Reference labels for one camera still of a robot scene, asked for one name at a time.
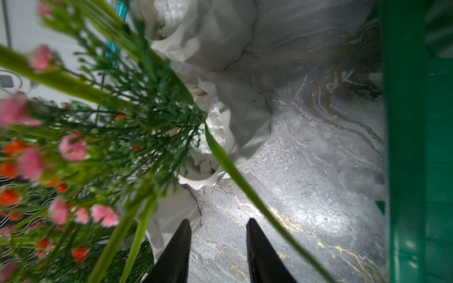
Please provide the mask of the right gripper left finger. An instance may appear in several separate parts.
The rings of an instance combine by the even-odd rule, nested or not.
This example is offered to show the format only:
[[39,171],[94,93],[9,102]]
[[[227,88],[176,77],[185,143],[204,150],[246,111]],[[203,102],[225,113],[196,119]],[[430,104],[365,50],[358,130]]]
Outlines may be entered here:
[[143,283],[187,283],[192,230],[184,219]]

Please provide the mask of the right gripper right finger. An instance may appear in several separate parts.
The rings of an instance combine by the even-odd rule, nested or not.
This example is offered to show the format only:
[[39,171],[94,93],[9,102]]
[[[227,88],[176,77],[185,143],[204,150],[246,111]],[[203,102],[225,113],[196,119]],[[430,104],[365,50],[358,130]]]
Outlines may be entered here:
[[247,225],[247,258],[252,283],[296,283],[254,218]]

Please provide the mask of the pink flower plant pot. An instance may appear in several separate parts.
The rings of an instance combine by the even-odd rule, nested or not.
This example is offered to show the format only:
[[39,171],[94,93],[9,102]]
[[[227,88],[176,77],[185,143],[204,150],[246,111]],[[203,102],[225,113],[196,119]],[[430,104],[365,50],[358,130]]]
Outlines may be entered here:
[[15,93],[1,102],[1,281],[136,282],[145,221],[176,184],[205,113],[141,35],[98,23],[112,54],[82,18],[44,17],[73,37],[79,72],[42,45],[29,56],[1,47],[1,66],[64,92],[55,103]]

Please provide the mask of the green grass potted plant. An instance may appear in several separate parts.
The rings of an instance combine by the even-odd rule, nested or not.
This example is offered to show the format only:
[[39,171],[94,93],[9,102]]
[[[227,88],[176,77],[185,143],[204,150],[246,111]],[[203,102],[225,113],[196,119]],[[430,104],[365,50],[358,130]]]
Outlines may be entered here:
[[[83,15],[107,37],[107,1],[76,1]],[[167,59],[206,70],[238,60],[252,39],[254,1],[130,1],[118,46],[140,57],[139,40]]]

